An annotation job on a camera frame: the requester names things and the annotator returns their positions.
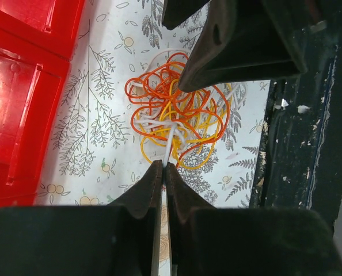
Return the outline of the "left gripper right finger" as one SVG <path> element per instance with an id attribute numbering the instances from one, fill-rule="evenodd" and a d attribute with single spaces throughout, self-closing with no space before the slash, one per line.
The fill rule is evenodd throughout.
<path id="1" fill-rule="evenodd" d="M 318 213 L 216 208 L 165 167 L 172 275 L 342 275 Z"/>

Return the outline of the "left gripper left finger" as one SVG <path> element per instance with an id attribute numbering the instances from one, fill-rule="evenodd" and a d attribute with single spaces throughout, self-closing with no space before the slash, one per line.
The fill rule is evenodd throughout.
<path id="1" fill-rule="evenodd" d="M 157 275 L 162 162 L 108 205 L 0 208 L 0 275 Z"/>

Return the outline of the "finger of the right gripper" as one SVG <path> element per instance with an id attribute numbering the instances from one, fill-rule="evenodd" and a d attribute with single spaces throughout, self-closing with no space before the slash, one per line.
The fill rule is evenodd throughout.
<path id="1" fill-rule="evenodd" d="M 174 29 L 195 14 L 209 0 L 164 0 L 162 24 Z"/>
<path id="2" fill-rule="evenodd" d="M 306 72 L 295 40 L 304 1 L 211 1 L 178 86 L 192 92 L 226 83 Z"/>

